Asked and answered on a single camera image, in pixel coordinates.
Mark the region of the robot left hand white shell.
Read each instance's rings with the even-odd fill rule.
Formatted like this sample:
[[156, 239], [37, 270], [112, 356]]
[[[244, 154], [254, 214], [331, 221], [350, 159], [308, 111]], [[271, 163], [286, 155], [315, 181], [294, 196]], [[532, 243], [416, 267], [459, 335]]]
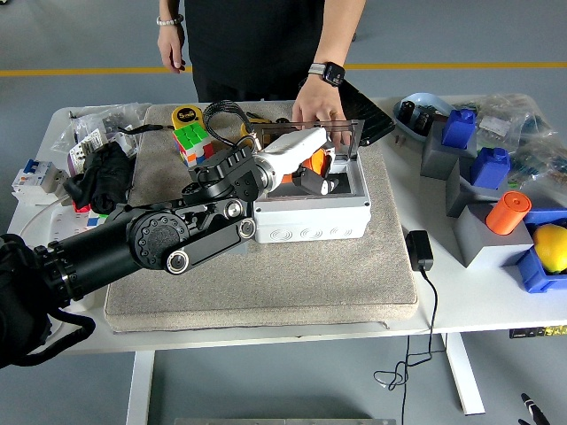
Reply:
[[291, 181], [306, 193], [316, 196], [331, 193], [338, 180], [327, 179], [326, 168], [317, 173], [304, 165], [326, 144], [327, 139], [323, 127], [313, 127], [284, 134], [256, 153], [254, 161], [260, 169], [264, 191], [274, 191], [284, 182], [285, 176], [290, 176]]

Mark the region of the robot right hand black fingers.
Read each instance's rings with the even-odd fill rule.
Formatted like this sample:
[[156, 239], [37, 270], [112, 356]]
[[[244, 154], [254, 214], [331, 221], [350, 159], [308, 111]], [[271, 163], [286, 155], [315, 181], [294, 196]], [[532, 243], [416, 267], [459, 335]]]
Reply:
[[524, 405], [527, 408], [529, 414], [531, 415], [535, 425], [550, 424], [545, 414], [526, 393], [521, 394], [521, 399], [523, 400]]

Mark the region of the person's left hand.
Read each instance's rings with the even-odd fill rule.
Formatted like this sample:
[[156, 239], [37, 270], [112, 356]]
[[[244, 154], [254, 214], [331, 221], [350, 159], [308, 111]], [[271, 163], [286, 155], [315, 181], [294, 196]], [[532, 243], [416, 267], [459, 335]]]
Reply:
[[309, 74], [301, 86], [292, 107], [291, 121], [344, 121], [339, 91], [324, 81], [320, 75]]

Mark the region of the person's right hand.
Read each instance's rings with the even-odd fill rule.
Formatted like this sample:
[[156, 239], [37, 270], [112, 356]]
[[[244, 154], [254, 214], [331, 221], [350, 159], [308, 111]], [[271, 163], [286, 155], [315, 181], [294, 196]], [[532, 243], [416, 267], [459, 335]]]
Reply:
[[180, 24], [160, 26], [157, 45], [162, 65], [171, 73], [185, 70], [183, 59], [184, 30]]

